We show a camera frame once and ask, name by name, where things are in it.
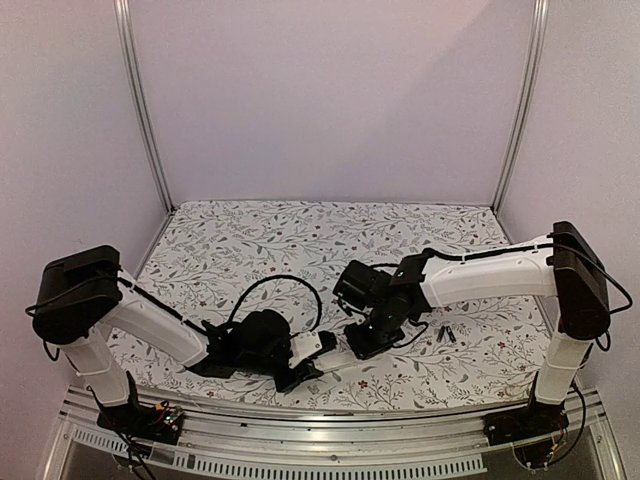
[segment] leaf pattern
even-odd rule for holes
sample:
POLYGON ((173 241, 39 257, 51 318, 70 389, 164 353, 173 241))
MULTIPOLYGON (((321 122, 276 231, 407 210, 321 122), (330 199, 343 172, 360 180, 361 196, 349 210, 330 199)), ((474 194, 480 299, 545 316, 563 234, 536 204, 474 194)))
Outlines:
MULTIPOLYGON (((471 251, 507 241, 488 208, 389 203, 277 201, 188 202, 176 212, 140 284, 194 322, 226 320, 239 295, 268 275, 288 273, 312 283, 324 303, 322 329, 342 329, 353 319, 331 293, 352 259, 397 262, 427 245, 471 251)), ((281 312, 293 331, 315 318, 313 296, 281 280, 256 289, 238 312, 281 312)), ((418 341, 361 366, 307 382, 289 394, 268 377, 236 373, 228 380, 201 378, 114 329, 116 360, 142 385, 264 405, 331 410, 451 408, 522 399, 542 364, 547 330, 531 298, 464 302, 424 315, 430 326, 418 341), (457 343, 436 342, 442 324, 457 343)), ((405 328, 408 338, 417 330, 405 328)))

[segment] white wall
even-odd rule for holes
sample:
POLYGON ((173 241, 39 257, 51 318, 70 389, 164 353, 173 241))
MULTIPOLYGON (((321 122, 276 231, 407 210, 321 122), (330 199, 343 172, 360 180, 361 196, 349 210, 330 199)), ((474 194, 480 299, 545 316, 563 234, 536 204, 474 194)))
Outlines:
MULTIPOLYGON (((531 115, 503 218, 514 240, 572 221, 640 301, 640 4, 552 2, 531 115)), ((613 304, 621 303, 612 294, 613 304)), ((638 307, 616 315, 595 382, 629 478, 640 475, 638 307)))
POLYGON ((24 308, 44 265, 112 244, 133 269, 162 221, 112 2, 0 5, 0 477, 35 478, 69 379, 24 308))
POLYGON ((131 2, 175 200, 490 203, 533 4, 131 2))

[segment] vertical metal post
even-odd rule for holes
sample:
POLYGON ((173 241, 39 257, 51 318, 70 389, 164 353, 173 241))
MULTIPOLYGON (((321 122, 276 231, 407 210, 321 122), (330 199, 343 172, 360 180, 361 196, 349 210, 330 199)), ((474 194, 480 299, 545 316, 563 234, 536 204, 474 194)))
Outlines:
POLYGON ((522 81, 522 89, 520 90, 520 101, 516 117, 509 136, 507 152, 505 154, 500 179, 491 202, 491 208, 495 212, 496 217, 500 215, 504 201, 509 189, 509 182, 513 175, 513 169, 522 143, 522 136, 533 98, 533 91, 540 67, 540 58, 542 56, 542 47, 544 44, 544 34, 547 25, 547 12, 549 9, 548 0, 536 0, 533 12, 533 25, 531 27, 531 39, 529 41, 529 51, 527 53, 527 63, 522 81))
POLYGON ((136 54, 135 42, 133 37, 133 27, 131 24, 131 15, 129 13, 128 0, 114 0, 116 10, 116 20, 118 24, 118 33, 120 34, 120 43, 122 45, 122 55, 124 64, 129 78, 129 86, 131 87, 131 95, 136 110, 136 117, 142 133, 142 140, 147 153, 151 173, 160 196, 162 206, 167 214, 174 210, 174 203, 169 192, 167 178, 160 161, 158 146, 153 134, 151 118, 147 108, 147 102, 142 88, 142 78, 140 76, 140 66, 138 64, 138 56, 136 54))

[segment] ventilation grille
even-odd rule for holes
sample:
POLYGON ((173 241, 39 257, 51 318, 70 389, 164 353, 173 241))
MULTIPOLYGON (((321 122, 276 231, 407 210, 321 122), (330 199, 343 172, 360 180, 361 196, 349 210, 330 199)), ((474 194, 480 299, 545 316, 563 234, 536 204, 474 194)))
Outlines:
MULTIPOLYGON (((127 446, 115 435, 77 426, 74 440, 98 450, 126 455, 127 446)), ((419 480, 457 478, 486 472, 481 455, 411 465, 373 467, 276 467, 233 462, 201 454, 175 452, 167 463, 150 464, 230 480, 419 480)))

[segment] floral patterned surface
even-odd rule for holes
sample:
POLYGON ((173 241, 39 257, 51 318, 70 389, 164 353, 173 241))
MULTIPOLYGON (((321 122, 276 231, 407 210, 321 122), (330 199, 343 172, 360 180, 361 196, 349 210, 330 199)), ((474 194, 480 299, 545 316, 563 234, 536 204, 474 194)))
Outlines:
MULTIPOLYGON (((331 290, 352 259, 398 262, 427 245, 448 252, 505 244, 491 211, 478 207, 310 202, 189 202, 160 240, 140 285, 193 321, 224 321, 254 281, 276 273, 298 275, 320 291, 321 329, 338 334, 353 321, 331 290)), ((271 308, 292 331, 315 318, 313 297, 289 281, 265 284, 240 309, 241 319, 271 308)), ((118 362, 142 385, 239 402, 333 410, 434 409, 522 399, 541 365, 547 330, 531 298, 492 298, 437 309, 409 347, 279 394, 267 377, 235 374, 201 378, 164 353, 115 330, 109 340, 118 362), (442 324, 457 343, 438 343, 442 324)), ((415 330, 406 327, 407 338, 415 330)))

